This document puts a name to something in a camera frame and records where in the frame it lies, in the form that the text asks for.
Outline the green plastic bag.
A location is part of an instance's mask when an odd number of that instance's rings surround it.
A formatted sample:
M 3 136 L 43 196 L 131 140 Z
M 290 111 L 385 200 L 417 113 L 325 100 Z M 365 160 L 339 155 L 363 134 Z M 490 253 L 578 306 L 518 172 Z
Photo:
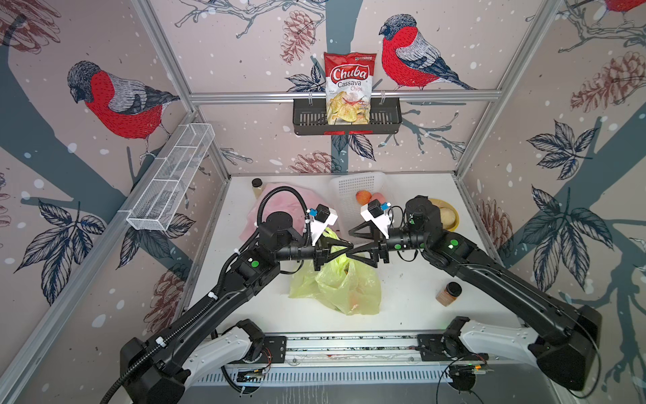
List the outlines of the green plastic bag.
M 376 315 L 382 301 L 381 282 L 375 269 L 351 260 L 348 270 L 314 270 L 308 262 L 293 274 L 289 298 L 315 299 L 324 306 L 352 315 Z

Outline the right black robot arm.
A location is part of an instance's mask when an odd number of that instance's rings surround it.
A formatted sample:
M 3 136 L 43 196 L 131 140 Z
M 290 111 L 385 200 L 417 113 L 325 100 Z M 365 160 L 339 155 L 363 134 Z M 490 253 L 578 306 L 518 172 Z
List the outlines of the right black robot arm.
M 377 267 L 389 262 L 391 252 L 416 250 L 431 266 L 472 284 L 522 319 L 537 335 L 527 349 L 541 372 L 583 391 L 592 366 L 601 363 L 602 315 L 596 309 L 555 299 L 504 269 L 474 242 L 445 229 L 440 207 L 425 196 L 407 201 L 398 227 L 389 208 L 378 200 L 362 206 L 363 223 L 348 233 L 365 244 L 348 258 Z

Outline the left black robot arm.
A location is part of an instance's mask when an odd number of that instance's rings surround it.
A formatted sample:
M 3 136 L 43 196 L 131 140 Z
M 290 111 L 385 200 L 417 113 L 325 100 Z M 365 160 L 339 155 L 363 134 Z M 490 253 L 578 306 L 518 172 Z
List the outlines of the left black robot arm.
M 110 402 L 124 388 L 134 403 L 179 402 L 189 378 L 198 375 L 196 366 L 190 365 L 193 353 L 230 314 L 279 275 L 281 262 L 310 260 L 323 265 L 352 247 L 329 237 L 311 242 L 308 233 L 294 230 L 288 213 L 270 214 L 225 261 L 211 291 L 161 332 L 146 341 L 133 338 L 122 348 L 121 374 L 101 401 Z

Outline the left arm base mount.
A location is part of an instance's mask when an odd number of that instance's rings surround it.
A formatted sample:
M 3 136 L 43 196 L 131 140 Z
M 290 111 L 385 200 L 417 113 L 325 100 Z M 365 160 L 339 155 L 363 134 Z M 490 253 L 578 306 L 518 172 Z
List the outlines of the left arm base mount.
M 230 362 L 230 365 L 283 364 L 287 353 L 286 336 L 268 336 L 263 340 L 262 347 L 253 345 L 250 353 L 241 360 Z

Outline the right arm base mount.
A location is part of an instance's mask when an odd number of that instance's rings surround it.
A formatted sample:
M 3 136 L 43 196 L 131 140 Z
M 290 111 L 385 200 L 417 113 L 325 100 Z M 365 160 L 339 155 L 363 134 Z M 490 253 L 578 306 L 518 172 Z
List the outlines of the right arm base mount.
M 423 362 L 440 362 L 449 360 L 474 360 L 487 362 L 487 353 L 474 353 L 454 337 L 444 337 L 439 333 L 422 333 L 417 335 L 416 350 Z

